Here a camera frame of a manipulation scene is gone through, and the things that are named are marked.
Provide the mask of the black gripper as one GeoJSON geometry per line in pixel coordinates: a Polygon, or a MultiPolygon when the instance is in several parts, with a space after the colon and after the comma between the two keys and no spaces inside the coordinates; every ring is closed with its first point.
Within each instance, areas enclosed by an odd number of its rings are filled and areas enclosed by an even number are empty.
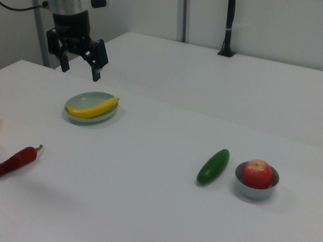
{"type": "Polygon", "coordinates": [[[83,56],[90,65],[92,80],[100,80],[100,72],[107,65],[108,56],[102,39],[94,41],[90,37],[89,11],[73,15],[53,13],[54,28],[46,32],[48,51],[55,55],[62,72],[70,68],[67,52],[83,56]]]}

